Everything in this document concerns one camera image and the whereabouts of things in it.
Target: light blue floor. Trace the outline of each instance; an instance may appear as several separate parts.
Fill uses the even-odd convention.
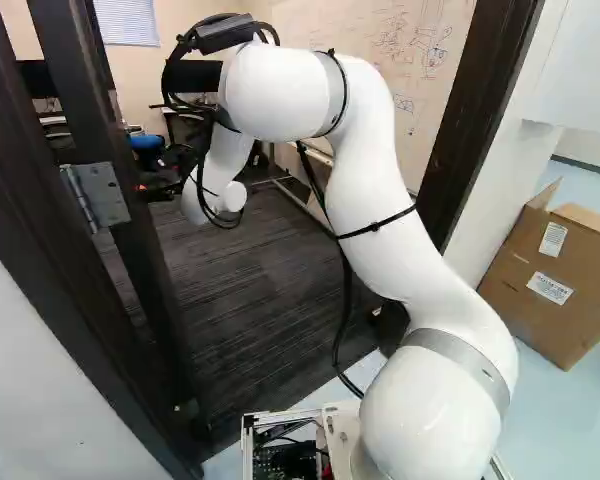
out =
[[[600,213],[600,174],[551,161],[537,191],[559,177],[555,208],[576,202]],[[570,372],[554,367],[521,342],[520,379],[498,446],[515,480],[600,479],[600,344]],[[379,352],[347,373],[366,388],[384,364]],[[293,408],[315,408],[352,398],[333,379]],[[242,478],[239,443],[204,464],[208,480]]]
[[[537,192],[562,177],[560,189],[551,199],[549,209],[574,202],[600,213],[600,174],[564,163],[549,161],[538,182]]]

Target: gray carpet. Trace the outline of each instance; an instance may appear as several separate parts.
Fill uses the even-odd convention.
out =
[[[186,325],[216,448],[240,417],[287,408],[333,378],[331,343],[342,307],[335,244],[273,185],[251,192],[234,230],[195,227],[177,202],[151,206]],[[96,244],[142,340],[151,332],[108,233]],[[375,345],[365,314],[380,304],[356,283],[358,312],[341,347],[349,366]]]

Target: window blind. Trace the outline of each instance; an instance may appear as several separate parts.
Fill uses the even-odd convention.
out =
[[[159,47],[153,0],[93,0],[105,45]]]

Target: metal hinge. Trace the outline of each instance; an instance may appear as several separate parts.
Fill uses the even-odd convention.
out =
[[[60,173],[91,233],[131,221],[111,162],[61,165]]]

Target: white robotic arm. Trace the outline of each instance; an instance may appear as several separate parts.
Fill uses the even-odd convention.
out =
[[[248,43],[224,64],[219,94],[243,132],[214,127],[204,187],[218,194],[207,199],[219,210],[244,203],[246,195],[229,208],[223,197],[239,196],[232,179],[254,138],[284,142],[325,134],[335,152],[326,209],[336,235],[412,205],[396,159],[391,94],[364,60]],[[192,185],[182,201],[200,223]],[[509,332],[445,264],[416,211],[340,239],[340,246],[360,279],[402,302],[411,317],[402,346],[362,401],[359,450],[392,480],[479,479],[516,383]],[[355,478],[355,461],[352,469]]]

